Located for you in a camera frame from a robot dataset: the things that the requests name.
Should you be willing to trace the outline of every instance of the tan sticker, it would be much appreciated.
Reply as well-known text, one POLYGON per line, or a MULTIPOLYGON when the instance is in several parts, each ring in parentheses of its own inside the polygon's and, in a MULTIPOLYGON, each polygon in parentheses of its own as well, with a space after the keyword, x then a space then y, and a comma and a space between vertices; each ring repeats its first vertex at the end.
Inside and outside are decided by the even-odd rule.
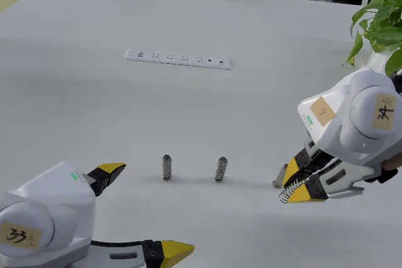
POLYGON ((388 130, 392 129, 396 96, 393 94, 379 94, 376 99, 374 116, 372 117, 372 128, 388 130))
POLYGON ((18 248, 38 248, 42 230, 4 222, 0 227, 0 243, 18 248))
POLYGON ((319 97, 310 106, 310 110, 314 113, 321 126, 325 126, 337 116, 323 97, 319 97))

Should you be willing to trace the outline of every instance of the metal spring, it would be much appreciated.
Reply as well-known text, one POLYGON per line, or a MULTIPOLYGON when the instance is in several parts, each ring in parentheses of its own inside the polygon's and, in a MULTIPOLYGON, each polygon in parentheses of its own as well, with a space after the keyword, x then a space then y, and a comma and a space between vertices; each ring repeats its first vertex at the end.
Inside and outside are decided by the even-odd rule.
POLYGON ((288 167, 288 165, 284 164, 283 167, 281 168, 281 170, 279 171, 279 174, 275 178, 275 180, 272 181, 272 186, 274 188, 276 188, 276 189, 282 188, 282 181, 283 181, 283 178, 285 177, 287 167, 288 167))
POLYGON ((171 157, 167 154, 162 157, 162 178, 165 181, 171 180, 171 157))
POLYGON ((226 157, 221 157, 218 159, 217 168, 215 172, 215 181, 221 182, 224 179, 225 171, 227 167, 226 157))
POLYGON ((290 198, 290 196, 295 192, 295 190, 299 187, 301 187, 304 182, 306 182, 305 179, 303 180, 298 180, 296 179, 294 182, 292 182, 292 184, 290 186, 288 186, 287 188, 285 188, 280 194, 279 194, 279 200, 282 203, 288 203, 288 200, 290 198))

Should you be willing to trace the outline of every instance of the power strip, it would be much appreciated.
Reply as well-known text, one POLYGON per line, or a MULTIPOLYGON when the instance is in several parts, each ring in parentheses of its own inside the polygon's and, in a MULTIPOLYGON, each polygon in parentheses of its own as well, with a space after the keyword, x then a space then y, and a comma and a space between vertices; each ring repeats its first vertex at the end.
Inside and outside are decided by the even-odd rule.
POLYGON ((132 61, 177 64, 226 70, 232 69, 231 63, 227 58, 186 56, 178 55, 176 53, 161 53, 158 51, 128 50, 125 59, 132 61))

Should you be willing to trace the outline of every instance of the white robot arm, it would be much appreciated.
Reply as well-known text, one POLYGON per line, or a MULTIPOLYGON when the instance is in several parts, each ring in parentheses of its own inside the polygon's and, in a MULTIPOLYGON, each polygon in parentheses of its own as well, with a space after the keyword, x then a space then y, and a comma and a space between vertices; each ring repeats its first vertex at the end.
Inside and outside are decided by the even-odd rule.
POLYGON ((282 202, 359 195, 355 182, 385 182, 397 173, 380 163, 402 150, 400 81, 362 69, 298 106, 308 136, 274 181, 282 202))
POLYGON ((17 190, 0 195, 0 259, 5 268, 169 268, 192 253, 175 241, 92 240, 95 198, 124 163, 83 174, 60 163, 17 190))

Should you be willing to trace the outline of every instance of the coil spring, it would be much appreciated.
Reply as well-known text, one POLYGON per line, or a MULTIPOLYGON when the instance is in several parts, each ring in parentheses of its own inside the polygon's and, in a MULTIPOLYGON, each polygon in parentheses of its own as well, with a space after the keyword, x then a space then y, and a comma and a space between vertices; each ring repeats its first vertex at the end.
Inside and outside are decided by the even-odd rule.
POLYGON ((167 154, 162 157, 162 178, 165 181, 171 179, 171 157, 167 154))
POLYGON ((217 168, 215 172, 215 181, 221 182, 224 179, 225 171, 227 167, 226 157, 221 157, 218 159, 217 168))
POLYGON ((290 186, 283 189, 283 191, 279 194, 279 200, 282 203, 288 203, 290 196, 297 190, 297 188, 303 185, 304 182, 306 182, 306 180, 296 179, 294 182, 291 183, 290 186))

